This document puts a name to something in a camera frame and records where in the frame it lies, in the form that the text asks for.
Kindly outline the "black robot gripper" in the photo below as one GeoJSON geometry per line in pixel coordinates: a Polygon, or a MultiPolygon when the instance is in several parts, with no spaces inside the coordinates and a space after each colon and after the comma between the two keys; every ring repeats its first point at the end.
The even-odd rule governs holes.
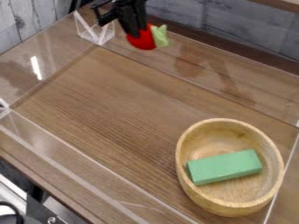
{"type": "Polygon", "coordinates": [[[90,9],[94,13],[97,24],[105,25],[116,20],[128,35],[140,37],[140,28],[146,27],[146,0],[96,0],[90,9]]]}

